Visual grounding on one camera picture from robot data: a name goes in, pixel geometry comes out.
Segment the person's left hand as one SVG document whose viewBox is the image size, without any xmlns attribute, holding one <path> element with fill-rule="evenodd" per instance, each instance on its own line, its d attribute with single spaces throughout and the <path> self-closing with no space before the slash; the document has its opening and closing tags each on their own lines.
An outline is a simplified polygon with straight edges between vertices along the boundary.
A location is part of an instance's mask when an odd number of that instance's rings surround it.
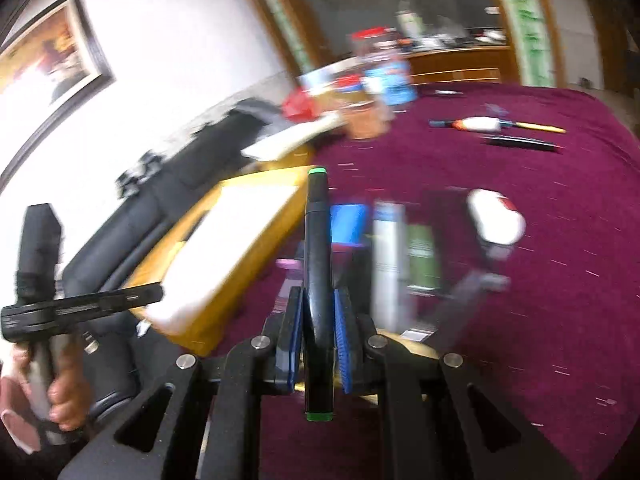
<svg viewBox="0 0 640 480">
<path fill-rule="evenodd" d="M 81 345 L 72 336 L 53 338 L 54 378 L 47 385 L 28 344 L 12 344 L 1 367 L 1 428 L 12 444 L 32 455 L 42 450 L 40 422 L 70 432 L 84 426 L 92 390 L 82 366 Z"/>
</svg>

